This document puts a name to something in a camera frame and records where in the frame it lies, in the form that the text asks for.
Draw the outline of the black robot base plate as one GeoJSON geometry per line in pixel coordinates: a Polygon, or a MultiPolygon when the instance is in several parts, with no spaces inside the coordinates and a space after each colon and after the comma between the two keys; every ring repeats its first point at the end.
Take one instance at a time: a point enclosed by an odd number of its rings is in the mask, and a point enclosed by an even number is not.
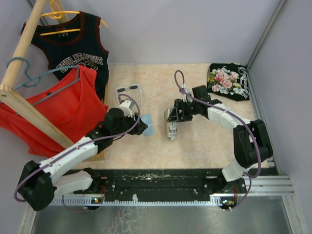
{"type": "Polygon", "coordinates": [[[105,201],[210,201],[213,194],[246,192],[243,178],[226,182],[221,169],[96,169],[96,187],[76,194],[102,194],[105,201]]]}

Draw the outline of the newspaper print glasses case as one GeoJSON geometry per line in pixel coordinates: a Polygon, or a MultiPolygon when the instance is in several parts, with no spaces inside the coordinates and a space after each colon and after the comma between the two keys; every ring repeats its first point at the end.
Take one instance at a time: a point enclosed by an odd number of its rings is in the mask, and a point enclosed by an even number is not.
{"type": "Polygon", "coordinates": [[[177,122],[168,122],[169,115],[172,112],[172,108],[168,108],[164,112],[165,133],[168,140],[172,141],[177,136],[177,122]]]}

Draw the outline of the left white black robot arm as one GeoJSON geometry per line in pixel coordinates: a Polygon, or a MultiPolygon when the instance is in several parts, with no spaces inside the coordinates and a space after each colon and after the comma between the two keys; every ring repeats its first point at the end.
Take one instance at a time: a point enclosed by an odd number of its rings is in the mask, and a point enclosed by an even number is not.
{"type": "Polygon", "coordinates": [[[70,175],[67,172],[111,146],[116,137],[140,135],[147,128],[139,112],[127,116],[120,108],[110,109],[103,121],[71,147],[39,163],[33,160],[26,163],[14,199],[27,202],[34,211],[40,211],[55,197],[82,191],[98,192],[101,177],[93,169],[85,168],[70,175]]]}

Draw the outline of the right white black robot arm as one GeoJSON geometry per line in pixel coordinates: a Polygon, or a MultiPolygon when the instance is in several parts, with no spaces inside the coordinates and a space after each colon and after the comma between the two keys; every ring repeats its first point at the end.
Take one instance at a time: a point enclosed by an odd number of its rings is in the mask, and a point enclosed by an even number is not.
{"type": "Polygon", "coordinates": [[[253,165],[261,168],[261,163],[273,155],[273,148],[265,123],[240,117],[226,108],[218,99],[211,99],[204,85],[188,90],[183,99],[176,99],[165,118],[168,126],[191,121],[194,115],[201,115],[218,123],[233,135],[234,159],[222,169],[218,188],[229,193],[235,187],[235,180],[245,175],[253,165]]]}

